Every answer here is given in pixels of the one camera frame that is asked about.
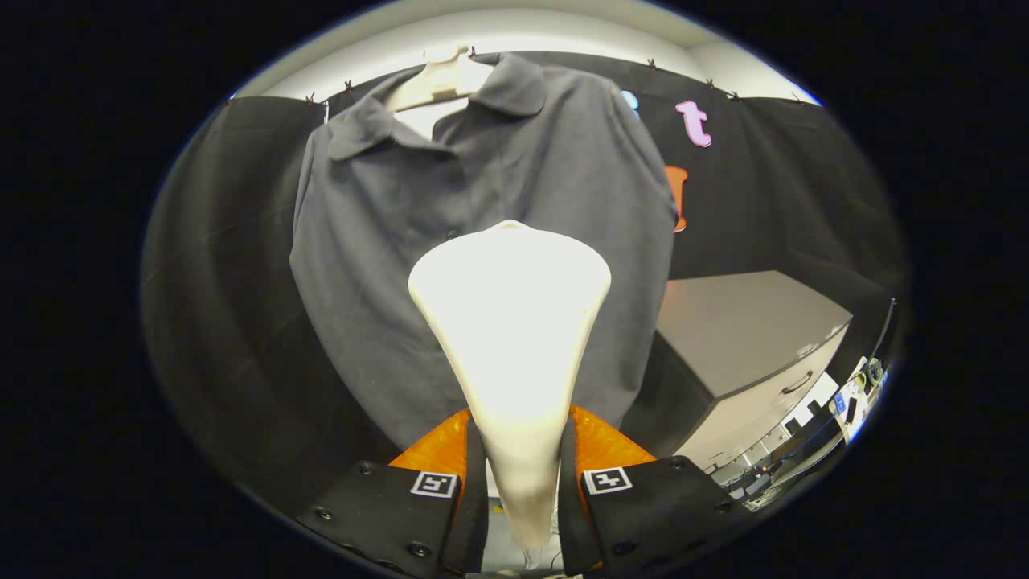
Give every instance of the cabinet drawer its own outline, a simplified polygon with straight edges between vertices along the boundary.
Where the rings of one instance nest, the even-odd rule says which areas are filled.
[[[815,386],[843,341],[837,333],[789,368],[714,404],[678,455],[702,470],[724,465],[775,428]]]

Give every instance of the orange letter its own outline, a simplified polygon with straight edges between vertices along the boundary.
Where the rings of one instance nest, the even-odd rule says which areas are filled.
[[[665,174],[668,175],[668,182],[672,185],[672,195],[675,196],[675,204],[679,206],[679,222],[675,224],[675,232],[686,228],[686,219],[682,216],[682,183],[689,177],[686,170],[681,167],[665,166]]]

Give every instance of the gray polo shirt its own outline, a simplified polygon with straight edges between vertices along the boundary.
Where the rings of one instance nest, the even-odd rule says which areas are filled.
[[[572,403],[614,427],[639,392],[668,280],[678,210],[618,86],[513,55],[478,60],[495,70],[431,141],[383,105],[418,72],[406,71],[315,130],[300,172],[289,256],[300,299],[347,388],[400,448],[467,407],[407,293],[436,245],[511,218],[604,257],[611,287]]]

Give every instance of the shirt collar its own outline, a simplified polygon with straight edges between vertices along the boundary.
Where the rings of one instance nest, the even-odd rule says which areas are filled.
[[[517,116],[531,116],[543,109],[546,92],[539,65],[502,52],[476,57],[475,62],[492,65],[494,70],[478,91],[468,96],[469,101]],[[342,160],[391,137],[407,146],[442,148],[394,118],[383,104],[387,95],[421,71],[406,70],[387,78],[330,118],[329,158]]]

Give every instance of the white hanger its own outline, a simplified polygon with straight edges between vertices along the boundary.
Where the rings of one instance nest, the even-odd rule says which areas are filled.
[[[467,51],[468,46],[459,43],[422,52],[425,68],[386,97],[386,108],[398,112],[467,97],[481,88],[493,67],[462,57]]]

